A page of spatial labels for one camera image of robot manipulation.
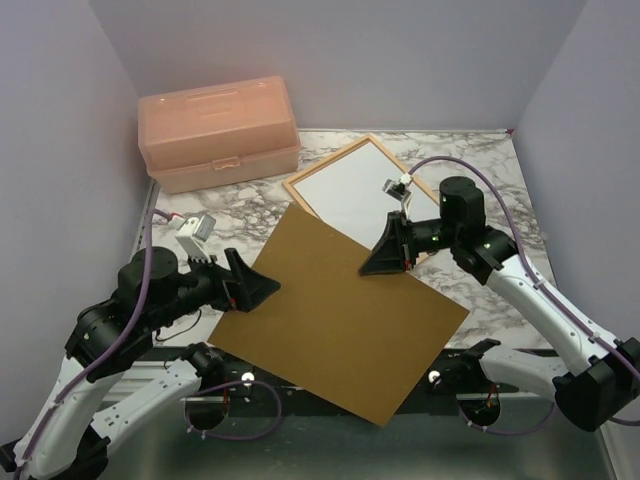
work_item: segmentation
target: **marble surface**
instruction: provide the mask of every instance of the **marble surface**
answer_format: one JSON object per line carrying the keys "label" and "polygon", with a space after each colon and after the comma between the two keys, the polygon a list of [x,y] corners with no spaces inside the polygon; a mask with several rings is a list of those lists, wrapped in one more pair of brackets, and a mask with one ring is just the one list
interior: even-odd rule
{"label": "marble surface", "polygon": [[[362,135],[361,132],[350,131],[300,132],[300,169]],[[522,232],[527,254],[539,271],[552,279],[542,235],[535,221],[513,144],[506,133],[394,132],[377,133],[376,137],[407,165],[414,165],[420,159],[432,155],[452,155],[467,160],[484,172],[498,188],[514,215]],[[464,167],[450,162],[437,162],[419,171],[420,178],[436,191],[440,181],[451,175],[468,173]],[[170,212],[196,214],[204,211],[212,215],[217,224],[207,243],[209,252],[217,255],[221,259],[220,263],[226,266],[223,250],[234,247],[251,265],[292,201],[282,186],[282,180],[286,177],[284,175],[177,195],[166,195],[160,191],[156,206]],[[486,192],[487,221],[507,231],[507,222],[498,203],[484,185],[480,185],[479,180],[476,183]],[[163,222],[161,219],[154,221],[154,244],[171,248],[179,256],[180,268],[187,270],[184,252],[174,239],[173,231]],[[471,347],[487,337],[519,348],[548,347],[547,342],[517,311],[460,270],[448,252],[440,252],[423,262],[412,275],[470,310],[469,316],[449,342],[449,347]],[[164,344],[186,345],[206,340],[219,318],[218,312],[207,307],[195,328]],[[186,329],[194,320],[195,317],[178,320],[171,328],[164,329],[161,337]]]}

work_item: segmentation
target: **black wire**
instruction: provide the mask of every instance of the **black wire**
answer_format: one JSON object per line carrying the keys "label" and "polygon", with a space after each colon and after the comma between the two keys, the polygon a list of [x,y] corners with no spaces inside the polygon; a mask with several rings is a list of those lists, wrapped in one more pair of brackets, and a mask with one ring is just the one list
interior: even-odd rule
{"label": "black wire", "polygon": [[200,308],[198,309],[198,318],[196,318],[196,321],[193,322],[193,325],[191,325],[189,328],[182,330],[181,332],[174,333],[173,335],[170,335],[167,338],[160,338],[160,330],[158,330],[156,332],[156,342],[166,342],[167,340],[171,340],[172,338],[179,337],[183,333],[187,333],[189,330],[193,330],[193,328],[195,328],[195,326],[198,325],[198,322],[200,322],[201,318],[202,318],[202,309]]}

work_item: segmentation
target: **cardboard sheet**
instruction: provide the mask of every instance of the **cardboard sheet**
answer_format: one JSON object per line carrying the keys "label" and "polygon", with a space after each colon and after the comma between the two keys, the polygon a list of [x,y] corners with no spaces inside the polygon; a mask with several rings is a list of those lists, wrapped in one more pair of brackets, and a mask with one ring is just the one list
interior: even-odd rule
{"label": "cardboard sheet", "polygon": [[386,424],[468,312],[407,274],[358,276],[368,254],[290,206],[253,265],[282,289],[224,314],[209,341]]}

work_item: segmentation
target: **wall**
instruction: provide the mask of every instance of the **wall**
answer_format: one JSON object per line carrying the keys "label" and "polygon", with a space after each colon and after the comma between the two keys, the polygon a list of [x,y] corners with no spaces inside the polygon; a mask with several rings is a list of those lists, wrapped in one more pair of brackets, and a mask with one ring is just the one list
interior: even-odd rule
{"label": "wall", "polygon": [[86,0],[0,14],[0,443],[53,386],[78,313],[131,252],[148,182],[135,90]]}
{"label": "wall", "polygon": [[513,127],[584,0],[91,0],[140,95],[282,74],[302,127]]}
{"label": "wall", "polygon": [[623,339],[640,338],[638,24],[637,0],[590,0],[514,138],[560,289]]}

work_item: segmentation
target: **pink toolbox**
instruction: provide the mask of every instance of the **pink toolbox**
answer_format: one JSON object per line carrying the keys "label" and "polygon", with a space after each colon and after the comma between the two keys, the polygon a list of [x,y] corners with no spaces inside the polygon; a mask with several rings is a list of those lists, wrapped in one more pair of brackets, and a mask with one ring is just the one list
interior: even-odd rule
{"label": "pink toolbox", "polygon": [[298,168],[300,138],[281,77],[144,97],[138,145],[167,193]]}

